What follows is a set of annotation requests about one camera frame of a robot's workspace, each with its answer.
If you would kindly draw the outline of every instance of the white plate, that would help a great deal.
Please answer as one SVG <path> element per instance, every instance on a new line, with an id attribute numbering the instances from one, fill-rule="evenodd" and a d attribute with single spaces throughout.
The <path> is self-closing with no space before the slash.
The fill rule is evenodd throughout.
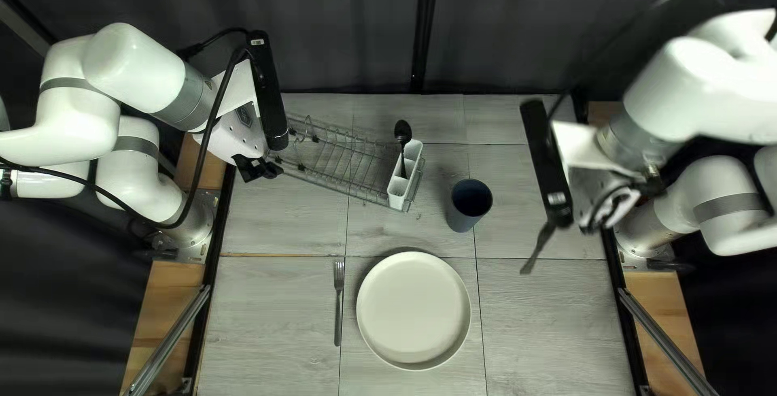
<path id="1" fill-rule="evenodd" d="M 403 370 L 450 360 L 467 338 L 471 305 L 459 273 L 440 258 L 402 252 L 378 262 L 356 300 L 361 337 L 375 355 Z"/>

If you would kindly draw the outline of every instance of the spoon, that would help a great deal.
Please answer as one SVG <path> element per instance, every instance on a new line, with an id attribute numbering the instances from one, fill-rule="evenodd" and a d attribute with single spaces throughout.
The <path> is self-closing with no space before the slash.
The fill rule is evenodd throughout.
<path id="1" fill-rule="evenodd" d="M 410 124 L 407 121 L 399 120 L 394 125 L 394 138 L 402 145 L 402 178 L 407 179 L 407 171 L 405 170 L 405 145 L 413 139 L 413 131 L 410 129 Z"/>

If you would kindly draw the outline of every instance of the utensil holder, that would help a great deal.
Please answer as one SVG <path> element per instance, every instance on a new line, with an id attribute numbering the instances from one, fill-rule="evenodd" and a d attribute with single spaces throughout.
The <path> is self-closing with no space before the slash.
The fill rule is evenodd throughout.
<path id="1" fill-rule="evenodd" d="M 408 178 L 402 177 L 402 153 L 396 159 L 394 173 L 388 181 L 388 206 L 394 209 L 402 210 L 405 200 L 409 195 L 409 190 L 413 187 L 414 179 L 418 171 L 419 158 L 423 151 L 423 143 L 417 139 L 411 139 L 405 144 L 405 172 Z"/>

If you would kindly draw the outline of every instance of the dish rack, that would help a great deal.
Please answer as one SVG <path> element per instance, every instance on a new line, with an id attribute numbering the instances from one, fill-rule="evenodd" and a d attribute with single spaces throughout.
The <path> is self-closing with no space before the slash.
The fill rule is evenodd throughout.
<path id="1" fill-rule="evenodd" d="M 422 143 L 405 146 L 403 179 L 399 143 L 378 143 L 352 130 L 287 115 L 289 135 L 294 139 L 281 152 L 269 157 L 284 168 L 284 174 L 313 183 L 364 202 L 408 212 L 418 191 L 425 160 Z"/>

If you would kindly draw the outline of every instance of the dark backdrop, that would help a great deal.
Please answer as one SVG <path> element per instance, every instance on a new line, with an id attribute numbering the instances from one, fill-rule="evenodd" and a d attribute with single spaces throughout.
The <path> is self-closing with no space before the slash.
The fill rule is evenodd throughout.
<path id="1" fill-rule="evenodd" d="M 416 0 L 20 0 L 58 39 L 132 23 L 170 48 L 227 26 L 268 31 L 280 86 L 286 91 L 407 91 Z M 426 91 L 528 92 L 569 86 L 585 62 L 620 26 L 654 0 L 437 0 Z M 726 0 L 730 8 L 775 0 Z M 702 19 L 694 5 L 655 24 L 677 34 Z M 642 50 L 639 36 L 613 51 L 590 77 L 608 75 Z M 226 47 L 195 66 L 222 70 Z M 622 89 L 599 85 L 593 98 Z"/>

